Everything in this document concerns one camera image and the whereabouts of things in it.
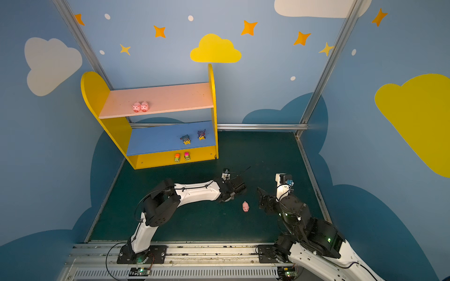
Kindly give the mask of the pink toy pig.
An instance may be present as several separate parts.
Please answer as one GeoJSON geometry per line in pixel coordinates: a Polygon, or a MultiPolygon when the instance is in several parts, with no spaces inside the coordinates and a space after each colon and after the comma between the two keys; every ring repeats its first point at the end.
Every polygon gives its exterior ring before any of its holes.
{"type": "Polygon", "coordinates": [[[242,209],[245,213],[247,213],[250,209],[250,206],[248,205],[248,202],[244,201],[242,204],[242,209]]]}
{"type": "Polygon", "coordinates": [[[141,111],[141,103],[134,103],[132,105],[132,109],[134,112],[140,112],[141,111]]]}
{"type": "Polygon", "coordinates": [[[150,108],[150,105],[147,102],[142,102],[141,103],[141,111],[142,112],[147,112],[150,108]]]}

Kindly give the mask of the blue yellow toy figure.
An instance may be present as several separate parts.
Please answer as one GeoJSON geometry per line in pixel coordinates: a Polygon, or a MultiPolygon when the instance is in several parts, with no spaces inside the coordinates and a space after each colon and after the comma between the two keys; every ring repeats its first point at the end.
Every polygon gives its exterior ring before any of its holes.
{"type": "Polygon", "coordinates": [[[189,144],[191,144],[191,139],[190,139],[190,136],[189,136],[188,134],[182,136],[182,137],[180,138],[180,140],[183,142],[184,145],[189,145],[189,144]]]}

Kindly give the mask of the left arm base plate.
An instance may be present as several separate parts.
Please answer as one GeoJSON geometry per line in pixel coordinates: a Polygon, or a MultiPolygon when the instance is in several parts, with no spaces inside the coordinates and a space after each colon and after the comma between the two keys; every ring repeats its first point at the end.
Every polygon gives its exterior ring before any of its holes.
{"type": "Polygon", "coordinates": [[[142,252],[135,253],[130,244],[126,244],[120,249],[117,259],[118,264],[163,264],[165,262],[166,245],[150,245],[142,252]]]}

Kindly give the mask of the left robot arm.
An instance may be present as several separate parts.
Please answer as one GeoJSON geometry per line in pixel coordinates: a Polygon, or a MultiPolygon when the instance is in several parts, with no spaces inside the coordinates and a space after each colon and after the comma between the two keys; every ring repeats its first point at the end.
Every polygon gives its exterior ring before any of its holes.
{"type": "Polygon", "coordinates": [[[160,182],[139,203],[142,212],[138,227],[130,238],[131,253],[147,251],[158,227],[168,222],[179,207],[200,201],[228,202],[245,189],[241,176],[189,185],[174,183],[171,179],[160,182]]]}

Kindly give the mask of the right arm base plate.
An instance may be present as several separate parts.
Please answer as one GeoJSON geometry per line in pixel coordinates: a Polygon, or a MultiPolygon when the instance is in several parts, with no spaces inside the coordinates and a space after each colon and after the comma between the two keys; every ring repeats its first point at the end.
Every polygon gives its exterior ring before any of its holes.
{"type": "Polygon", "coordinates": [[[290,252],[278,244],[258,245],[255,250],[260,263],[289,263],[290,252]]]}

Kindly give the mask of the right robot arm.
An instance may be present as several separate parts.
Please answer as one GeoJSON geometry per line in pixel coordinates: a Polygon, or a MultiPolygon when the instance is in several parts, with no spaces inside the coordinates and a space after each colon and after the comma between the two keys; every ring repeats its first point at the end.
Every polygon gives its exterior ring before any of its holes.
{"type": "Polygon", "coordinates": [[[379,281],[381,277],[350,246],[331,223],[315,218],[309,207],[280,186],[275,195],[263,189],[259,207],[276,214],[287,229],[273,245],[259,245],[260,263],[293,263],[324,281],[379,281]]]}

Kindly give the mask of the purple yellow star toy figure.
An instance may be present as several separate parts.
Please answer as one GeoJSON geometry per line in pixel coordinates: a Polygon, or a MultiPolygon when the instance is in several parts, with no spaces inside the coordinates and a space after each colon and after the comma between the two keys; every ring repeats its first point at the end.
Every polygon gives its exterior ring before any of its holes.
{"type": "Polygon", "coordinates": [[[200,141],[206,139],[206,129],[203,129],[203,130],[198,131],[198,139],[199,139],[200,141]]]}

